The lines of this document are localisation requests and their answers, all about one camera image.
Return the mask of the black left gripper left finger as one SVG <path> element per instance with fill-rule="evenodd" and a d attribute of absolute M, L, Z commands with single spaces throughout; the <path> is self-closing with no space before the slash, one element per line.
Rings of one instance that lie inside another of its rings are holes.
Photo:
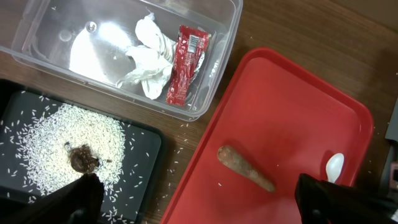
<path fill-rule="evenodd" d="M 1 223 L 97 223 L 104 196 L 104 184 L 96 174 L 79 179 L 50 195 L 16 210 L 1 206 Z"/>

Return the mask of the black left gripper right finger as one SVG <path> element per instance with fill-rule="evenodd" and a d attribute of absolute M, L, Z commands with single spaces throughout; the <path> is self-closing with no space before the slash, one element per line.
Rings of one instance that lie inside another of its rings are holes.
<path fill-rule="evenodd" d="M 353 187 L 300 174 L 295 201 L 303 224 L 397 224 L 397 203 Z"/>

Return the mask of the white plastic spoon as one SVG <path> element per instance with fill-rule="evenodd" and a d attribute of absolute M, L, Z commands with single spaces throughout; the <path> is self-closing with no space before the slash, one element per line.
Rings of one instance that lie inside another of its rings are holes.
<path fill-rule="evenodd" d="M 326 163 L 325 171 L 327 180 L 334 184 L 339 178 L 343 169 L 345 157 L 342 153 L 336 153 Z"/>

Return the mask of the brown food scrap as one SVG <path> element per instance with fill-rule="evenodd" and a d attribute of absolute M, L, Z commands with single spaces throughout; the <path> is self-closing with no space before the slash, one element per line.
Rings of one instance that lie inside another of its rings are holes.
<path fill-rule="evenodd" d="M 79 173 L 93 173 L 100 165 L 99 159 L 92 154 L 91 148 L 86 144 L 72 147 L 69 142 L 66 142 L 64 148 L 68 152 L 72 169 Z"/>

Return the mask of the white cooked rice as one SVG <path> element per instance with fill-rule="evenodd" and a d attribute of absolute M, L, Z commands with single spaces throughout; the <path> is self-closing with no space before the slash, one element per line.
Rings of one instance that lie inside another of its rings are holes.
<path fill-rule="evenodd" d="M 151 131 L 93 111 L 17 91 L 1 116 L 1 195 L 34 203 L 80 178 L 64 144 L 88 145 L 104 184 L 101 220 L 137 223 L 162 143 Z"/>

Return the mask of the white tissue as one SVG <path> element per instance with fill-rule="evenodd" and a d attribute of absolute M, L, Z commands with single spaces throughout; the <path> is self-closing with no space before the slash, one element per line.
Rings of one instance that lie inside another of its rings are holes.
<path fill-rule="evenodd" d="M 135 33 L 142 44 L 130 46 L 126 52 L 126 56 L 133 59 L 135 69 L 119 79 L 116 86 L 120 88 L 123 84 L 140 83 L 144 95 L 154 100 L 170 80 L 176 41 L 162 33 L 152 12 L 137 21 Z"/>

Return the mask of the red ketchup packet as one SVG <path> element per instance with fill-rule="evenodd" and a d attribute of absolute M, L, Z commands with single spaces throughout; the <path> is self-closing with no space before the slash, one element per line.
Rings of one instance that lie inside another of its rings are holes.
<path fill-rule="evenodd" d="M 185 104 L 195 69 L 199 64 L 201 55 L 208 48 L 210 38 L 211 35 L 205 31 L 180 26 L 170 86 L 166 96 L 168 104 L 178 106 Z"/>

